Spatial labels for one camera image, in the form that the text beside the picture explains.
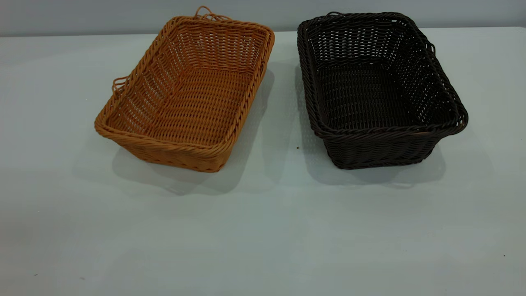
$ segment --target white wall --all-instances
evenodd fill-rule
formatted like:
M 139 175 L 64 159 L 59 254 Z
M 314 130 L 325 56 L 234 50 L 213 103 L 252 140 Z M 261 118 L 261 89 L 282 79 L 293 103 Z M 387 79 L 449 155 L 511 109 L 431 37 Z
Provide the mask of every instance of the white wall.
M 396 11 L 420 27 L 526 26 L 526 0 L 0 0 L 0 35 L 156 33 L 198 3 L 276 31 L 329 11 Z

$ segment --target dark brown wicker basket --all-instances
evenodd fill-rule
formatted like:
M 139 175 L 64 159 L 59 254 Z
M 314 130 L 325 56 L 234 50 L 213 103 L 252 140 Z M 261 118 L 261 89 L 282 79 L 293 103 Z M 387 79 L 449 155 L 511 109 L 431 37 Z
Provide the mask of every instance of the dark brown wicker basket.
M 329 13 L 301 23 L 310 126 L 341 169 L 421 162 L 468 114 L 434 46 L 399 13 Z

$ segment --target tan wicker basket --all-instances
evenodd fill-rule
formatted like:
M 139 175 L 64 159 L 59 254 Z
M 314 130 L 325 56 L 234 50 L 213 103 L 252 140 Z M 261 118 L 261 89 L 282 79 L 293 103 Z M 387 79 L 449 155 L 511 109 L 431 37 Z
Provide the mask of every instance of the tan wicker basket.
M 114 80 L 97 132 L 138 158 L 217 172 L 228 160 L 267 68 L 268 27 L 209 13 L 178 16 L 132 73 Z

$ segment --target basket rim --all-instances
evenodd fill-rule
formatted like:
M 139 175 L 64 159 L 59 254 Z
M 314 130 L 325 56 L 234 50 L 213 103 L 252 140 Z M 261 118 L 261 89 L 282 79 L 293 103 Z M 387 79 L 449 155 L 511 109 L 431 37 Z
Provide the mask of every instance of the basket rim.
M 134 68 L 134 70 L 125 77 L 117 78 L 114 81 L 113 90 L 114 93 L 111 96 L 111 98 L 108 100 L 104 108 L 101 110 L 101 112 L 97 115 L 97 118 L 95 120 L 95 130 L 102 135 L 103 137 L 106 137 L 108 139 L 114 140 L 115 142 L 125 142 L 129 145 L 138 145 L 147 147 L 150 149 L 156 149 L 159 151 L 170 151 L 170 152 L 183 152 L 187 153 L 188 155 L 197 156 L 197 157 L 216 157 L 227 150 L 231 149 L 232 146 L 237 141 L 237 138 L 240 134 L 240 131 L 244 125 L 244 121 L 246 119 L 246 116 L 248 115 L 250 111 L 250 107 L 252 104 L 252 101 L 254 100 L 257 89 L 259 88 L 259 85 L 257 87 L 254 87 L 254 91 L 252 92 L 252 100 L 250 100 L 249 104 L 243 104 L 245 100 L 239 104 L 239 108 L 236 112 L 236 116 L 234 117 L 234 121 L 232 122 L 232 125 L 228 129 L 227 133 L 225 134 L 225 137 L 223 140 L 219 141 L 216 144 L 213 145 L 201 145 L 196 143 L 184 143 L 184 142 L 173 142 L 173 141 L 162 141 L 147 135 L 141 135 L 137 133 L 130 133 L 125 132 L 122 130 L 115 129 L 107 124 L 107 120 L 110 118 L 110 116 L 116 112 L 117 108 L 116 106 L 122 101 L 125 100 L 127 97 L 128 90 L 132 89 L 136 83 L 136 79 L 134 77 L 136 75 L 140 75 L 141 73 L 145 72 L 151 61 L 155 58 L 156 54 L 158 54 L 161 46 L 164 44 L 165 40 L 167 38 L 163 38 L 164 35 L 166 35 L 169 32 L 172 32 L 173 30 L 178 29 L 178 27 L 183 23 L 195 23 L 195 24 L 207 24 L 210 25 L 210 22 L 217 24 L 217 26 L 240 26 L 240 27 L 247 27 L 247 28 L 257 28 L 262 30 L 263 33 L 266 33 L 265 36 L 265 42 L 263 44 L 263 50 L 259 54 L 258 57 L 258 66 L 252 73 L 251 78 L 251 84 L 256 83 L 258 80 L 258 77 L 260 80 L 263 79 L 266 69 L 267 69 L 267 63 L 268 59 L 270 57 L 270 53 L 272 51 L 272 47 L 274 45 L 275 41 L 275 35 L 272 29 L 270 29 L 267 26 L 252 23 L 252 22 L 243 22 L 238 21 L 234 19 L 222 19 L 220 21 L 217 20 L 210 20 L 210 19 L 202 19 L 202 18 L 195 18 L 194 16 L 176 16 L 170 19 L 166 25 L 163 27 L 163 29 L 157 34 L 156 38 L 152 41 L 152 44 L 147 49 L 146 53 L 143 55 L 137 66 Z M 118 80 L 124 80 L 121 83 L 115 83 Z M 245 97 L 248 97 L 250 95 L 250 92 L 247 92 L 245 94 Z
M 309 44 L 307 41 L 307 29 L 309 26 L 311 26 L 313 23 L 320 23 L 320 22 L 326 22 L 326 21 L 345 21 L 347 19 L 375 19 L 380 17 L 389 17 L 389 18 L 397 18 L 400 20 L 404 20 L 407 22 L 409 29 L 411 32 L 417 37 L 418 42 L 420 43 L 422 49 L 425 51 L 426 60 L 429 65 L 431 65 L 433 72 L 436 74 L 434 75 L 434 79 L 438 80 L 438 82 L 443 83 L 444 85 L 441 87 L 442 93 L 444 96 L 447 96 L 447 98 L 455 105 L 457 108 L 454 110 L 454 113 L 456 115 L 455 119 L 451 119 L 449 121 L 445 121 L 441 124 L 429 124 L 429 125 L 409 125 L 409 126 L 385 126 L 385 127 L 374 127 L 370 129 L 333 129 L 329 127 L 325 122 L 323 122 L 320 118 L 320 114 L 318 112 L 318 91 L 316 88 L 315 80 L 313 79 L 316 75 L 316 70 L 313 66 L 313 60 L 311 58 L 311 55 L 308 54 L 309 50 Z M 458 98 L 458 95 L 454 88 L 451 86 L 449 79 L 443 73 L 442 67 L 440 66 L 439 61 L 437 60 L 435 56 L 435 47 L 434 45 L 428 41 L 427 37 L 422 33 L 420 29 L 416 26 L 414 21 L 405 16 L 404 14 L 397 13 L 397 12 L 382 12 L 382 13 L 336 13 L 332 14 L 329 13 L 325 16 L 318 16 L 313 19 L 309 19 L 306 21 L 303 21 L 298 26 L 298 50 L 302 51 L 303 49 L 303 59 L 305 60 L 304 64 L 305 67 L 308 67 L 308 69 L 304 69 L 304 65 L 301 65 L 301 72 L 302 72 L 302 79 L 305 84 L 305 82 L 309 82 L 310 86 L 312 87 L 312 97 L 305 96 L 305 99 L 307 101 L 307 109 L 310 107 L 312 109 L 312 112 L 309 110 L 309 118 L 310 118 L 310 124 L 312 129 L 315 131 L 315 133 L 320 137 L 330 137 L 334 138 L 335 136 L 348 136 L 348 135 L 355 135 L 358 137 L 362 137 L 367 134 L 378 134 L 378 133 L 396 133 L 396 134 L 429 134 L 431 133 L 444 133 L 445 135 L 451 135 L 456 134 L 462 131 L 468 121 L 468 114 L 465 110 L 465 108 L 462 105 L 462 102 Z M 309 74 L 312 76 L 312 79 L 306 78 L 305 70 L 309 71 Z

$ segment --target rectangular basket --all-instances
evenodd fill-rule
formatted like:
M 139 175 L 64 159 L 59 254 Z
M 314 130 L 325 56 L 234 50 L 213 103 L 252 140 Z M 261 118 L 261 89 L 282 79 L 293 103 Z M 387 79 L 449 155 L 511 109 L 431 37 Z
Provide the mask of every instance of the rectangular basket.
M 166 23 L 132 73 L 115 79 L 95 129 L 142 160 L 216 172 L 245 123 L 274 33 L 201 8 Z
M 421 162 L 468 114 L 434 46 L 399 13 L 329 13 L 301 23 L 310 125 L 341 169 Z

